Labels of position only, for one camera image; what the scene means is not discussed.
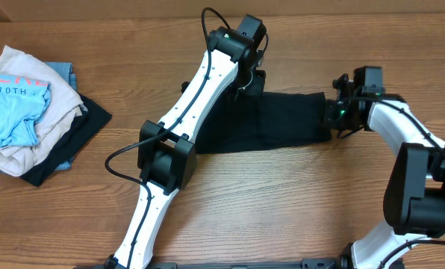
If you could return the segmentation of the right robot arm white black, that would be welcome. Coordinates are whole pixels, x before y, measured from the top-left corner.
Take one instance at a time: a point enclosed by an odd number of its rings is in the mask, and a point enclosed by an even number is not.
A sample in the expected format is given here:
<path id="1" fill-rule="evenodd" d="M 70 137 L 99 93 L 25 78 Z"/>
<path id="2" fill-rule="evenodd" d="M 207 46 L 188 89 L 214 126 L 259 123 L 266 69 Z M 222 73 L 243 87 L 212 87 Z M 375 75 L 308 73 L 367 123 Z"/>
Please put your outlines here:
<path id="1" fill-rule="evenodd" d="M 344 139 L 378 133 L 396 160 L 383 199 L 383 220 L 348 244 L 333 268 L 403 268 L 402 256 L 422 244 L 445 246 L 445 142 L 433 135 L 380 75 L 359 70 L 332 82 L 337 97 L 321 122 Z"/>

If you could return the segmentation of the black t-shirt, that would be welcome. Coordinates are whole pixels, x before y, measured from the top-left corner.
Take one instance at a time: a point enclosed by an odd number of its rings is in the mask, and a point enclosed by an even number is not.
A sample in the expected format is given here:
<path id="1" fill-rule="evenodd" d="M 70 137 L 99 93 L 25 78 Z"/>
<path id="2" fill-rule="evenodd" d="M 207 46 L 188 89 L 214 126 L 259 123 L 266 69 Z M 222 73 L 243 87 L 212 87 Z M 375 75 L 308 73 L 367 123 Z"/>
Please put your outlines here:
<path id="1" fill-rule="evenodd" d="M 217 154 L 305 146 L 332 139 L 319 123 L 323 93 L 262 93 L 221 96 L 196 138 L 198 154 Z"/>

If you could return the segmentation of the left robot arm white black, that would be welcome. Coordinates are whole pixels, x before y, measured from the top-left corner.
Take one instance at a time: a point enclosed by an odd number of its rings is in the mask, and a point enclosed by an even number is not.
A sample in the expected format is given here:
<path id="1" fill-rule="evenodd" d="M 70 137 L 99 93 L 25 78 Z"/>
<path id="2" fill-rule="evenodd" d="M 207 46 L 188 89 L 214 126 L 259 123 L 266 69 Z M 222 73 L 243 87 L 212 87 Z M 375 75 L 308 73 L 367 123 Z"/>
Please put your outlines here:
<path id="1" fill-rule="evenodd" d="M 157 123 L 145 121 L 138 150 L 139 198 L 123 242 L 104 268 L 147 268 L 153 257 L 158 230 L 175 195 L 194 174 L 196 138 L 206 116 L 234 85 L 246 88 L 264 53 L 258 47 L 268 40 L 264 26 L 220 27 L 207 34 L 208 48 L 191 82 L 179 100 Z"/>

